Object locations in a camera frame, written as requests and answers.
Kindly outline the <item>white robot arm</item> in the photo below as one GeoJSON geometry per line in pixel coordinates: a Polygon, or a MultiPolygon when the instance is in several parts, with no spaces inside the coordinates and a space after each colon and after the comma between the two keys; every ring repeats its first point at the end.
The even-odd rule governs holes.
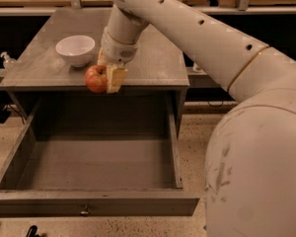
{"type": "Polygon", "coordinates": [[[207,237],[296,237],[296,61],[177,0],[112,2],[110,61],[152,25],[237,103],[207,147],[207,237]]]}

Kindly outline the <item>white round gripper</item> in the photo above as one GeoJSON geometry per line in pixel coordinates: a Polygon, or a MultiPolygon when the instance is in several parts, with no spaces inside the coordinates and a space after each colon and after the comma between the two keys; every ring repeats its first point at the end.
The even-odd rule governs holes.
{"type": "Polygon", "coordinates": [[[107,67],[107,92],[119,91],[128,70],[116,63],[131,61],[139,47],[139,39],[149,23],[113,6],[101,39],[97,64],[107,67]]]}

